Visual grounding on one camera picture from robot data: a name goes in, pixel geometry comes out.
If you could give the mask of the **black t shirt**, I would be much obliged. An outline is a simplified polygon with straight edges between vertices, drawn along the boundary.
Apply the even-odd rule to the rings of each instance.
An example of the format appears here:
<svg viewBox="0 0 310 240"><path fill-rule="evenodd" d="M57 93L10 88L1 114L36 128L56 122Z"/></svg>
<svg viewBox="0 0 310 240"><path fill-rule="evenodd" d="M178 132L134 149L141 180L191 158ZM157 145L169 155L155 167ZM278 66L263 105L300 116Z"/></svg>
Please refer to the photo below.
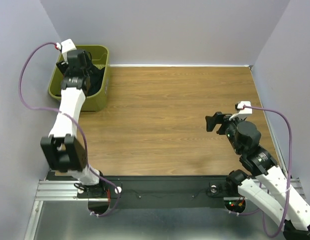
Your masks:
<svg viewBox="0 0 310 240"><path fill-rule="evenodd" d="M95 95L102 87L105 67L97 69L90 75L90 87L87 91L87 96Z"/></svg>

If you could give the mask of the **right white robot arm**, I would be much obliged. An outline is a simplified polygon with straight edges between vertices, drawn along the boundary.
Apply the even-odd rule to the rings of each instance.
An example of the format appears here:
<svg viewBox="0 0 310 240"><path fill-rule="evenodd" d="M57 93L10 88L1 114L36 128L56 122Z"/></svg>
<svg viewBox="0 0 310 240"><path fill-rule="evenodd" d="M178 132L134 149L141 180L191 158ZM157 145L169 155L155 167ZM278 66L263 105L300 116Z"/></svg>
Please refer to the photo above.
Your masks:
<svg viewBox="0 0 310 240"><path fill-rule="evenodd" d="M206 116L206 130L225 135L239 155L242 166L226 178L225 189L230 195L248 198L278 226L287 240L310 240L310 205L292 186L273 156L260 145L261 133L255 124L239 114L216 112Z"/></svg>

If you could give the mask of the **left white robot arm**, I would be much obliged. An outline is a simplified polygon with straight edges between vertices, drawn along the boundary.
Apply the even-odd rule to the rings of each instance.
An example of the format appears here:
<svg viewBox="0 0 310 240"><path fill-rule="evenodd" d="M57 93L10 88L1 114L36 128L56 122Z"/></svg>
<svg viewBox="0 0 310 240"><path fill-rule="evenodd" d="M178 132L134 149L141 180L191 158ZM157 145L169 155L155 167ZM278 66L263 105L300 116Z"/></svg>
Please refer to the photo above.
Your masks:
<svg viewBox="0 0 310 240"><path fill-rule="evenodd" d="M72 49L66 54L61 81L61 101L55 123L40 146L52 170L67 173L77 179L95 197L106 193L106 184L100 181L100 171L88 163L87 145L77 139L78 121L87 98L102 86L104 72L97 68L91 54L84 49Z"/></svg>

